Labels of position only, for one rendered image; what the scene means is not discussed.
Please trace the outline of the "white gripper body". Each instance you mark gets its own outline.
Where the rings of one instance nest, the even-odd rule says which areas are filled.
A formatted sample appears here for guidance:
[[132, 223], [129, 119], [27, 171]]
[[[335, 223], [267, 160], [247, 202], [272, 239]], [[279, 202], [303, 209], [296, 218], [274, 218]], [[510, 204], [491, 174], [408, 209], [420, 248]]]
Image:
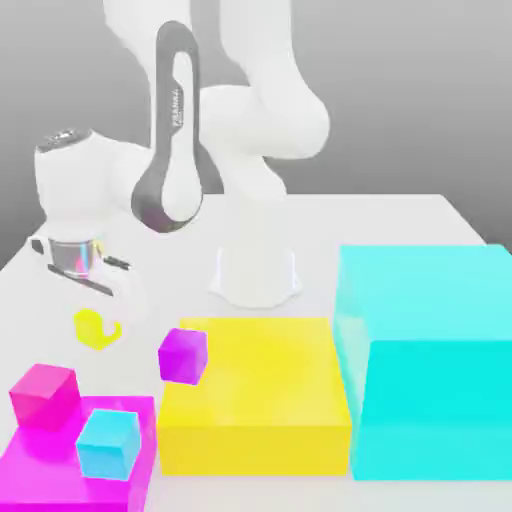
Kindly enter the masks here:
[[109, 321], [136, 324], [145, 318], [145, 287], [135, 267], [122, 260], [101, 260], [87, 277], [72, 276], [44, 263], [45, 291], [75, 311], [91, 309]]

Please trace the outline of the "small light blue cube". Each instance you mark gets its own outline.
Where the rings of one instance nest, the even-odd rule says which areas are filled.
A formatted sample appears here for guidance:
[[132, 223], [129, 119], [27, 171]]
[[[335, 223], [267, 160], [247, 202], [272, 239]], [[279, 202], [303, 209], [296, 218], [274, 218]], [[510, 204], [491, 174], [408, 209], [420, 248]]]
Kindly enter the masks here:
[[141, 449], [138, 414], [93, 409], [75, 446], [84, 477], [128, 481]]

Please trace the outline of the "large magenta box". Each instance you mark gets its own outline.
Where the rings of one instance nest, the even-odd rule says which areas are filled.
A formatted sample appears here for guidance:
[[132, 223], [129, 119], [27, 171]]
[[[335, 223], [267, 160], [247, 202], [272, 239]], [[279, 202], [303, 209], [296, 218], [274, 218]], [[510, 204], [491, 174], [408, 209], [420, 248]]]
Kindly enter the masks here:
[[[138, 414], [141, 449], [128, 481], [81, 473], [75, 443], [95, 408]], [[0, 512], [144, 512], [155, 453], [152, 397], [85, 396], [56, 432], [16, 430], [0, 457]]]

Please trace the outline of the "large yellow box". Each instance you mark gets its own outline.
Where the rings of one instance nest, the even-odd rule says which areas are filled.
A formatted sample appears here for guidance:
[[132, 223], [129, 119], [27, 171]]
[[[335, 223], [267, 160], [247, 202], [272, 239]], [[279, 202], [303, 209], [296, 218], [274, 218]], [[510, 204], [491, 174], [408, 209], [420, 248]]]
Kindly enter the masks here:
[[184, 317], [208, 337], [197, 385], [166, 384], [166, 476], [338, 476], [351, 418], [326, 317]]

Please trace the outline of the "small purple cube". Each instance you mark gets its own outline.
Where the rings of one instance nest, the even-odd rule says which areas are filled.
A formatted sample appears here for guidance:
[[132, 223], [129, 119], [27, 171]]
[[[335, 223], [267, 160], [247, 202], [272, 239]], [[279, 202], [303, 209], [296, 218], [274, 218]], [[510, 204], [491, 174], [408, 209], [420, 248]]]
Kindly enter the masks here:
[[171, 329], [158, 349], [158, 361], [163, 381], [197, 385], [208, 363], [207, 334]]

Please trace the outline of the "large cyan box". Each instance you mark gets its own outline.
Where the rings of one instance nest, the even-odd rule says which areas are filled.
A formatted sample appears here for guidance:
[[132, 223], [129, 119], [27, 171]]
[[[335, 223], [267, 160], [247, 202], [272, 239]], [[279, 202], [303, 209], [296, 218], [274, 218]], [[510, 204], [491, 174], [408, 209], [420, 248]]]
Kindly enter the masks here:
[[355, 479], [512, 481], [512, 253], [344, 245], [333, 337]]

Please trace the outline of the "small yellow cube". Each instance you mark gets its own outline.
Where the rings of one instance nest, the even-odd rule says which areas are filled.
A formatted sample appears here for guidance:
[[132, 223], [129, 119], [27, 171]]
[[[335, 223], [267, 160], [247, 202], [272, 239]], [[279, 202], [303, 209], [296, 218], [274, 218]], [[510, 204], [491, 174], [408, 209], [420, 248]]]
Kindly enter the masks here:
[[118, 322], [120, 324], [118, 336], [100, 336], [97, 333], [96, 313], [92, 309], [82, 309], [74, 314], [73, 322], [77, 340], [89, 348], [101, 351], [121, 338], [122, 327]]

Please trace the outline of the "small pink cube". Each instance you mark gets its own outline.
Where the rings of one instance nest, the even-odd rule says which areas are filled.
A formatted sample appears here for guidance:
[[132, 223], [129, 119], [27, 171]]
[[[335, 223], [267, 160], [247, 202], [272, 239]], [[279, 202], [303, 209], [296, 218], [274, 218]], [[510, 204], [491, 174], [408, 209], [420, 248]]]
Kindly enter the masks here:
[[10, 389], [13, 410], [20, 427], [58, 431], [80, 402], [73, 369], [34, 364]]

